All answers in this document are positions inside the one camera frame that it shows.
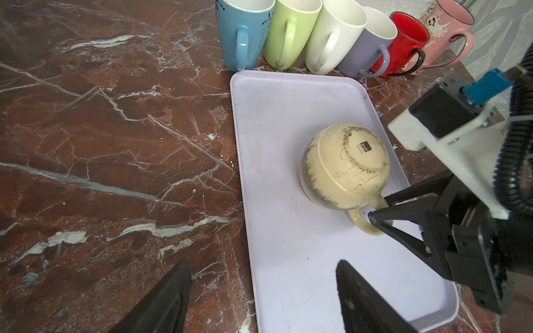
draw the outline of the beige mug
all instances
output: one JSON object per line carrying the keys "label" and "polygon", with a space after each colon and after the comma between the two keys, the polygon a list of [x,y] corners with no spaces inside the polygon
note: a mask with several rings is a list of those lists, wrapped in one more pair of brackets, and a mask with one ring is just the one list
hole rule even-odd
{"label": "beige mug", "polygon": [[389,155],[376,134],[355,124],[335,124],[307,146],[300,183],[317,205],[347,210],[359,229],[381,235],[383,232],[365,220],[360,208],[369,204],[376,209],[388,207],[381,191],[389,174]]}

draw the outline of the black corrugated tube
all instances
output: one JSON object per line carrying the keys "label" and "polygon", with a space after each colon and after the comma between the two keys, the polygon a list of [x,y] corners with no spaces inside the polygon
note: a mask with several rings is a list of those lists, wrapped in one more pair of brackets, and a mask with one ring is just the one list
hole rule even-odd
{"label": "black corrugated tube", "polygon": [[[533,43],[520,66],[533,77]],[[518,79],[511,91],[510,116],[533,115],[533,84]],[[526,154],[531,149],[533,120],[512,121],[496,163],[494,193],[498,201],[512,212],[533,215],[533,200],[522,194],[519,175]]]}

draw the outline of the blue mug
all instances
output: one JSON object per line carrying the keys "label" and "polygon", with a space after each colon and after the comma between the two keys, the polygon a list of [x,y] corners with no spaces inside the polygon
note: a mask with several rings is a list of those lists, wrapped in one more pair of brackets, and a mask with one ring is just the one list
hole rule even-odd
{"label": "blue mug", "polygon": [[267,38],[275,0],[215,0],[226,67],[252,69]]}

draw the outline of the marble countertop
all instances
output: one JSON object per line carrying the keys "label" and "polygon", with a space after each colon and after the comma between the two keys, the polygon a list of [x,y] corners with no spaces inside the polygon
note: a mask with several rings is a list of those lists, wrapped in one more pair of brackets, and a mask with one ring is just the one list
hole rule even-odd
{"label": "marble countertop", "polygon": [[[0,331],[106,332],[184,259],[186,332],[257,331],[214,1],[0,13]],[[301,59],[288,71],[308,73]],[[457,65],[359,82],[386,125],[453,72],[469,77]],[[390,139],[411,184],[444,169]],[[460,291],[435,332],[497,332]]]}

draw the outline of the mug handle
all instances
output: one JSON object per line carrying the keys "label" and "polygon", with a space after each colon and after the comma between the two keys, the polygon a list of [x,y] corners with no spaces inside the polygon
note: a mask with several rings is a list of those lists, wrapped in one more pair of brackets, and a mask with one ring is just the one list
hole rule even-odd
{"label": "mug handle", "polygon": [[401,72],[401,73],[390,73],[389,76],[404,76],[404,75],[408,75],[408,74],[416,72],[420,68],[420,66],[422,66],[422,64],[424,63],[424,60],[426,60],[426,54],[424,53],[424,51],[420,50],[419,48],[415,48],[414,50],[411,51],[411,54],[415,54],[415,53],[418,53],[418,60],[416,61],[416,64],[411,69],[405,72]]}
{"label": "mug handle", "polygon": [[415,74],[420,74],[420,72],[423,69],[426,69],[426,68],[437,68],[437,67],[442,67],[442,66],[453,65],[453,64],[456,64],[456,63],[460,62],[461,60],[463,60],[463,58],[466,57],[470,53],[472,48],[474,47],[474,36],[471,33],[464,32],[464,33],[457,34],[457,35],[453,36],[452,38],[450,38],[450,42],[456,42],[461,37],[465,37],[465,39],[466,39],[465,46],[463,46],[463,49],[461,50],[461,53],[457,57],[455,57],[455,59],[453,59],[452,61],[447,62],[445,64],[433,65],[433,66],[431,66],[431,65],[423,66],[423,67],[419,68],[416,71]]}
{"label": "mug handle", "polygon": [[318,72],[322,66],[328,61],[328,58],[331,56],[333,49],[335,48],[335,45],[337,45],[338,41],[338,34],[335,32],[331,32],[328,37],[328,41],[326,42],[326,46],[324,46],[324,49],[322,50],[322,53],[318,57],[317,62],[313,65],[313,70],[315,72]]}
{"label": "mug handle", "polygon": [[246,68],[246,58],[248,57],[248,29],[244,26],[237,28],[237,48],[235,58],[237,58],[237,70]]}
{"label": "mug handle", "polygon": [[[382,196],[377,196],[374,200],[372,200],[370,205],[374,207],[375,209],[387,208],[389,206],[389,204],[387,204],[387,201],[385,201],[385,198],[383,198]],[[350,216],[352,221],[355,223],[355,225],[362,231],[372,236],[383,235],[383,231],[371,225],[368,221],[365,220],[365,218],[361,214],[361,208],[355,208],[355,209],[348,210],[348,215]],[[386,222],[389,225],[392,225],[392,220],[389,220]]]}
{"label": "mug handle", "polygon": [[294,18],[288,18],[287,22],[285,22],[285,40],[283,41],[283,46],[281,47],[281,54],[279,55],[279,59],[276,61],[276,66],[278,68],[285,66],[285,63],[289,58],[289,53],[293,48],[295,34],[296,20]]}
{"label": "mug handle", "polygon": [[381,63],[381,67],[378,69],[378,71],[375,72],[374,74],[372,74],[368,70],[360,70],[359,71],[359,75],[363,75],[363,76],[366,76],[366,77],[378,77],[381,74],[385,73],[385,71],[389,67],[389,63],[391,62],[391,55],[390,55],[389,50],[387,50],[387,47],[385,45],[380,45],[379,46],[379,51],[383,55],[383,62]]}

